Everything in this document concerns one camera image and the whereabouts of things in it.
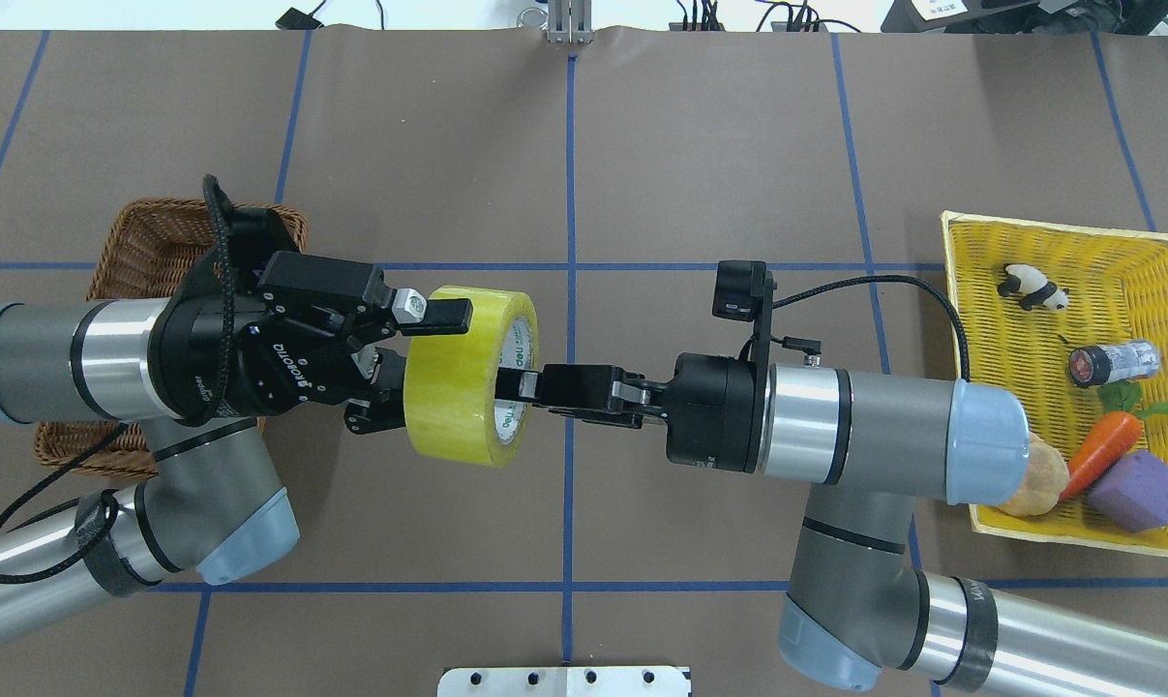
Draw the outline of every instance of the metal clamp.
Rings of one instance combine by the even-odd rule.
[[[592,43],[592,0],[549,0],[549,43]]]

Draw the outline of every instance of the yellow basket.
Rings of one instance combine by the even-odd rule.
[[[1145,402],[1168,400],[1168,235],[943,212],[950,298],[967,328],[972,377],[1017,395],[1031,431],[1069,459],[1103,413],[1096,389],[1077,388],[1066,361],[1089,343],[1146,339],[1160,374]],[[997,295],[1004,264],[1034,264],[1070,290],[1061,313],[1023,312]],[[1138,446],[1168,462],[1168,417],[1146,423]],[[1043,516],[971,507],[976,532],[1168,557],[1168,527],[1128,534],[1076,496]]]

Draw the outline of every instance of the bottle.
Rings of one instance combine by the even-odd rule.
[[[1145,379],[1159,371],[1160,350],[1146,339],[1083,346],[1069,355],[1069,376],[1079,388],[1096,388],[1119,379]]]

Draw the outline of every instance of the brown wicker basket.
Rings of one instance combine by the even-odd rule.
[[[239,207],[257,204],[239,203]],[[308,242],[308,221],[304,215],[281,204],[270,208],[304,250]],[[202,200],[141,198],[128,203],[110,226],[85,300],[168,298],[211,244],[213,229]],[[114,427],[114,423],[40,423],[34,451],[46,467],[62,467]],[[144,433],[135,425],[105,451],[85,460],[77,472],[132,479],[150,479],[158,473]]]

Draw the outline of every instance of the purple foam cube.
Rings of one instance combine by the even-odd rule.
[[[1148,451],[1124,455],[1086,501],[1129,532],[1168,524],[1168,465]]]

